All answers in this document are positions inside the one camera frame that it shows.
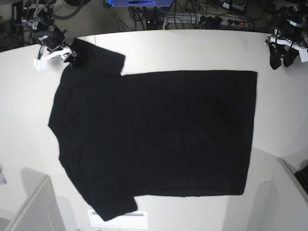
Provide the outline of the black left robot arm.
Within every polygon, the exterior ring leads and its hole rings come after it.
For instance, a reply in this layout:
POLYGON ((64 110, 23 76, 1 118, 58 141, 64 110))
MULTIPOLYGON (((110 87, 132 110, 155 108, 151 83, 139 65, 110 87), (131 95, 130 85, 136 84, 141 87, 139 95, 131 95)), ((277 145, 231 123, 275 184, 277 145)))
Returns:
POLYGON ((296 57, 308 61, 308 2, 306 0, 273 0, 277 10, 275 29, 265 40, 269 63, 276 70, 289 67, 296 57))

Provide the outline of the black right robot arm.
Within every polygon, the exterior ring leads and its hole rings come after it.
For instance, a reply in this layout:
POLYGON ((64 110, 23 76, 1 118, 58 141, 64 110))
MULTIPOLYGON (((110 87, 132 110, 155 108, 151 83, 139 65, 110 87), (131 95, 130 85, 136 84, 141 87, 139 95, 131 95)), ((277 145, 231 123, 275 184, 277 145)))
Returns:
POLYGON ((25 27, 32 38, 49 51, 55 51, 64 44, 65 35, 55 24, 51 16, 54 0, 28 0, 24 4, 19 19, 14 26, 25 27))

